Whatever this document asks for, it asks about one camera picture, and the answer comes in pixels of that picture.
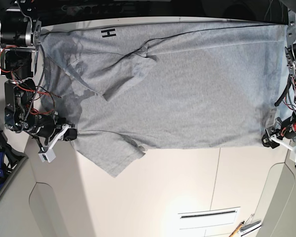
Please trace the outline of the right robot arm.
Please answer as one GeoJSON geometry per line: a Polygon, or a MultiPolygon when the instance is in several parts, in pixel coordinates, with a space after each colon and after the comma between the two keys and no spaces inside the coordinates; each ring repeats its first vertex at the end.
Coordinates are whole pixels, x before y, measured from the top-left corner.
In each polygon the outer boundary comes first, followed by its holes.
{"type": "Polygon", "coordinates": [[[44,55],[39,42],[41,21],[37,0],[0,0],[0,75],[7,78],[5,92],[5,126],[15,132],[26,132],[39,143],[43,151],[61,141],[77,138],[77,130],[52,108],[40,112],[34,100],[55,94],[34,82],[38,56],[44,55]]]}

